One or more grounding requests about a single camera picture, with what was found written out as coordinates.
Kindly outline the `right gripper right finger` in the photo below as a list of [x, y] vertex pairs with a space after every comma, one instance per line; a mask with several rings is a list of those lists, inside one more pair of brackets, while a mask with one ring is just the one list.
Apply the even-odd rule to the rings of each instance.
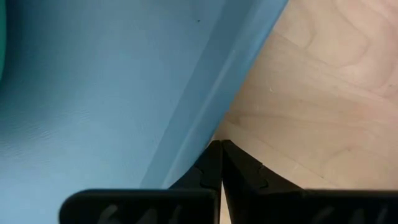
[[223, 185], [232, 223], [397, 224], [397, 192], [303, 189], [230, 140], [223, 141]]

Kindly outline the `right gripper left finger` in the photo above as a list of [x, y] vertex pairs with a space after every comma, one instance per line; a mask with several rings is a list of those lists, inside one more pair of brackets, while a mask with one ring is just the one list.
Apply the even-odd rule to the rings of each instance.
[[89, 189], [60, 207], [60, 224], [219, 223], [221, 141], [212, 141], [168, 189]]

